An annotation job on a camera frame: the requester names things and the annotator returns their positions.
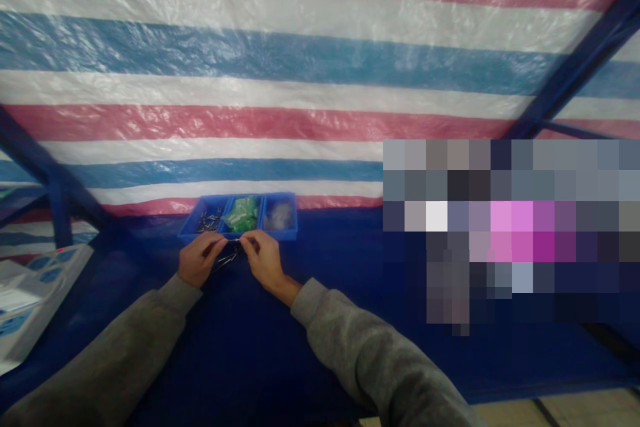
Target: gray sleeve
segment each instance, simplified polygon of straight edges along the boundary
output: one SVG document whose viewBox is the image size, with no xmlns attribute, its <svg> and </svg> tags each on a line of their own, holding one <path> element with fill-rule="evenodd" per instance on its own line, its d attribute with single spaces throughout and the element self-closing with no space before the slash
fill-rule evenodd
<svg viewBox="0 0 640 427">
<path fill-rule="evenodd" d="M 2 426 L 124 425 L 164 367 L 202 296 L 173 276 L 120 314 L 70 363 L 0 419 Z"/>
<path fill-rule="evenodd" d="M 311 349 L 383 426 L 484 426 L 444 373 L 393 327 L 309 280 L 291 306 Z"/>
</svg>

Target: left hand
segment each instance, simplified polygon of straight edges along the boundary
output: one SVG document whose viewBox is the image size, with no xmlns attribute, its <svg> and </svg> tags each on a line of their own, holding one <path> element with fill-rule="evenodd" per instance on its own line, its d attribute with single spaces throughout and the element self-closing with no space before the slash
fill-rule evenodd
<svg viewBox="0 0 640 427">
<path fill-rule="evenodd" d="M 211 251 L 206 257 L 203 252 L 211 245 Z M 213 262 L 227 245 L 227 239 L 215 232 L 204 232 L 188 246 L 180 251 L 180 266 L 178 267 L 178 277 L 184 282 L 200 288 L 205 283 Z"/>
</svg>

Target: human hand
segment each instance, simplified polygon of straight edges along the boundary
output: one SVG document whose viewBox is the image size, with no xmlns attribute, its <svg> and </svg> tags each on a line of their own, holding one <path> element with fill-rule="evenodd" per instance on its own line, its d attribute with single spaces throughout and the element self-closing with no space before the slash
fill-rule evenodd
<svg viewBox="0 0 640 427">
<path fill-rule="evenodd" d="M 227 239 L 215 232 L 204 232 L 198 236 L 180 251 L 178 277 L 196 288 L 202 287 L 209 278 L 213 262 L 225 245 Z"/>
<path fill-rule="evenodd" d="M 247 252 L 251 273 L 271 294 L 291 307 L 302 286 L 286 276 L 280 264 L 280 247 L 276 239 L 262 230 L 251 230 L 240 237 Z"/>
</svg>

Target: blue tabletop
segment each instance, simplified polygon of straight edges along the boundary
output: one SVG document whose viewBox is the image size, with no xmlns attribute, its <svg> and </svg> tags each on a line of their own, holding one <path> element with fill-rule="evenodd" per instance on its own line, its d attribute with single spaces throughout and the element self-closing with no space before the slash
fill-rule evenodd
<svg viewBox="0 0 640 427">
<path fill-rule="evenodd" d="M 30 357 L 0 378 L 1 411 L 175 273 L 184 219 L 121 219 L 92 242 L 94 256 Z M 281 242 L 281 258 L 297 280 L 313 276 L 391 322 L 470 403 L 637 384 L 577 324 L 485 324 L 472 326 L 468 338 L 452 336 L 450 326 L 424 324 L 405 287 L 413 274 L 389 248 L 382 209 L 300 211 L 298 240 Z M 253 279 L 244 257 L 203 291 L 132 424 L 300 425 L 366 415 L 316 360 L 287 308 Z"/>
</svg>

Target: green packet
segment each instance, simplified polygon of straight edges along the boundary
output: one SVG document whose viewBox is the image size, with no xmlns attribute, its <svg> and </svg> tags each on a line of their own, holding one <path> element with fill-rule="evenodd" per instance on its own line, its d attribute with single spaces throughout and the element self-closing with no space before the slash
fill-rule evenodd
<svg viewBox="0 0 640 427">
<path fill-rule="evenodd" d="M 231 232 L 248 232 L 258 225 L 258 199 L 255 196 L 243 197 L 233 202 L 233 207 L 222 220 Z"/>
</svg>

